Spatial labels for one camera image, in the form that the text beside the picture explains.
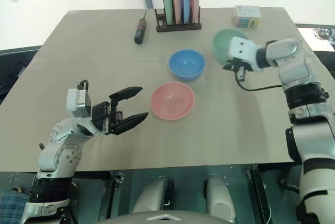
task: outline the green bowl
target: green bowl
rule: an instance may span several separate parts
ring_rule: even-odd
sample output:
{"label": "green bowl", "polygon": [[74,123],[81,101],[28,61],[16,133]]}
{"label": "green bowl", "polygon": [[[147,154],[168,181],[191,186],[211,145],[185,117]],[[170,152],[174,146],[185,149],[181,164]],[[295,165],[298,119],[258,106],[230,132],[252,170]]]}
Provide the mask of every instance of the green bowl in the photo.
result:
{"label": "green bowl", "polygon": [[228,63],[229,42],[233,37],[240,37],[249,40],[245,34],[235,29],[224,29],[217,32],[214,36],[212,52],[216,61],[218,61],[222,66],[225,66]]}

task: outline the blue cloth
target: blue cloth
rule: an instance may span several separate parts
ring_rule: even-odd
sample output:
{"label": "blue cloth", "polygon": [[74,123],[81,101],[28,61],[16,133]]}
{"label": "blue cloth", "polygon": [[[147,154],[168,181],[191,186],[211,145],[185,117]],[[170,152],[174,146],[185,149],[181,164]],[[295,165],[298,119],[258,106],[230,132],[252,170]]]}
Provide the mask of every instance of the blue cloth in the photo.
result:
{"label": "blue cloth", "polygon": [[19,224],[29,196],[0,188],[0,223]]}

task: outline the floor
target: floor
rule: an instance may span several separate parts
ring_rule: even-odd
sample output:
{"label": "floor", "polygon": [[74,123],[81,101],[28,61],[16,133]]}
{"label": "floor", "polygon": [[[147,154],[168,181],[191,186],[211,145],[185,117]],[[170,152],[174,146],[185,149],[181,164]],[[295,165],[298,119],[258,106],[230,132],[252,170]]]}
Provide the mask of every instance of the floor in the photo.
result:
{"label": "floor", "polygon": [[[250,192],[246,170],[249,165],[220,165],[176,167],[168,169],[127,170],[125,181],[114,194],[111,217],[127,214],[144,187],[160,175],[174,179],[175,192],[173,209],[206,212],[203,196],[203,181],[212,174],[217,174],[227,184],[234,202],[239,224],[258,223],[257,208],[252,205],[253,193]],[[289,177],[292,184],[298,185],[300,167],[295,167]],[[298,224],[295,218],[295,206],[299,202],[296,193],[282,190],[276,183],[279,171],[262,173],[264,188],[272,210],[272,223]],[[28,192],[34,178],[29,173],[0,173],[0,187],[20,186]],[[92,224],[99,219],[102,198],[106,191],[105,181],[79,179],[74,182],[79,186],[79,198],[74,207],[79,224]]]}

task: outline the tabletop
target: tabletop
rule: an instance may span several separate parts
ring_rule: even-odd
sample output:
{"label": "tabletop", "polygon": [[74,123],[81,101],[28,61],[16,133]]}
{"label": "tabletop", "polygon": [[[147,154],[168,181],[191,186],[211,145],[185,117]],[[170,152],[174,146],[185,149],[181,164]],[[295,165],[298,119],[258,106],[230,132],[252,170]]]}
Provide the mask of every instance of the tabletop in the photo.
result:
{"label": "tabletop", "polygon": [[[233,72],[222,70],[211,54],[216,31],[232,28],[232,8],[202,9],[202,30],[155,31],[154,12],[147,12],[144,43],[133,36],[144,10],[73,11],[26,68],[0,106],[0,171],[35,171],[39,143],[50,129],[68,117],[66,94],[82,79],[90,82],[92,104],[127,86],[142,86],[134,98],[120,103],[124,116],[148,111],[144,122],[119,136],[96,136],[83,147],[79,171],[124,170],[152,167],[288,162],[285,129],[291,126],[281,88],[246,92]],[[301,38],[282,8],[261,8],[256,30],[242,30],[256,43],[289,36]],[[168,69],[172,53],[199,51],[206,69],[187,85],[195,106],[187,117],[168,122],[150,110],[150,96],[161,84],[176,81]],[[335,105],[334,81],[308,46],[322,86]],[[279,84],[277,69],[247,73],[244,85]]]}

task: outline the small box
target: small box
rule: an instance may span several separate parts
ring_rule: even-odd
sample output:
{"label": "small box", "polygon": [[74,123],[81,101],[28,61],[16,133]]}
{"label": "small box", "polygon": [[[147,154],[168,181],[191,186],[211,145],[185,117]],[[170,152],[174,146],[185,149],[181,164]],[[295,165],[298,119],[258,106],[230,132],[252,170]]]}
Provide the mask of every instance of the small box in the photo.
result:
{"label": "small box", "polygon": [[256,28],[262,16],[258,6],[235,6],[233,17],[238,28]]}

